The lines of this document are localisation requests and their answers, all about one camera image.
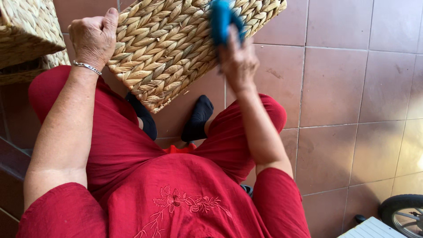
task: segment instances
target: hand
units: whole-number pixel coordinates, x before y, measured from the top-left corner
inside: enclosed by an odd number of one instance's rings
[[[254,74],[259,61],[254,53],[252,39],[240,44],[238,30],[229,27],[227,47],[218,47],[221,69],[235,94],[254,86]]]
[[[102,70],[115,50],[118,11],[110,8],[104,17],[86,17],[72,21],[69,36],[78,63]]]

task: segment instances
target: woven water hyacinth basket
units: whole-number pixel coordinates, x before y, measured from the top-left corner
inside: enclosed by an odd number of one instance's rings
[[[0,0],[0,68],[65,49],[52,0]]]
[[[71,65],[66,50],[0,69],[0,85],[31,82],[37,75],[59,65]]]
[[[208,0],[136,1],[119,15],[109,69],[152,113],[217,65]],[[233,0],[252,36],[286,8],[286,0]]]

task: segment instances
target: embroidered flower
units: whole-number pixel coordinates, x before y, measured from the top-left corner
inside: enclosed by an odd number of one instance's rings
[[[179,192],[177,188],[173,191],[173,194],[171,195],[170,185],[167,185],[164,188],[160,188],[160,195],[164,197],[165,199],[162,199],[162,198],[153,199],[154,203],[159,207],[169,206],[170,213],[173,213],[173,211],[175,210],[175,207],[181,206],[181,202],[179,201],[179,198],[181,197],[181,193]]]
[[[175,189],[173,194],[170,194],[170,185],[167,185],[164,188],[160,188],[160,196],[162,196],[162,198],[156,198],[153,199],[153,201],[158,207],[163,207],[163,209],[151,215],[150,218],[153,218],[152,221],[144,225],[133,238],[142,238],[143,235],[147,236],[147,233],[152,234],[152,237],[161,237],[162,234],[160,234],[160,232],[164,229],[159,228],[159,222],[163,222],[163,211],[168,207],[169,213],[173,213],[175,208],[183,207],[186,209],[187,206],[189,207],[190,213],[207,213],[213,208],[218,208],[219,210],[224,211],[226,215],[229,216],[236,224],[235,219],[229,210],[224,209],[219,204],[221,202],[219,197],[209,198],[208,196],[201,195],[187,196],[187,193],[184,193],[181,197],[181,193],[178,189]]]

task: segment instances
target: black sock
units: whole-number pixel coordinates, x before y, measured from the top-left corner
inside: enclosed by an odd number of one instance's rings
[[[204,125],[213,114],[213,104],[206,95],[201,95],[195,103],[191,118],[184,126],[181,140],[184,142],[207,138]]]
[[[154,141],[157,138],[157,129],[156,123],[154,122],[153,118],[151,117],[150,112],[138,101],[137,97],[129,92],[126,97],[126,101],[128,101],[131,106],[134,108],[137,117],[143,121],[144,127],[143,131]]]

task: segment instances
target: silver bracelet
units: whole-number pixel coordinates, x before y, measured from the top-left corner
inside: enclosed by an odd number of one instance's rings
[[[102,74],[100,71],[98,71],[96,68],[92,67],[89,64],[78,63],[76,60],[72,61],[72,64],[75,64],[77,66],[85,66],[85,67],[91,69],[92,71],[96,72],[98,75],[101,75]]]

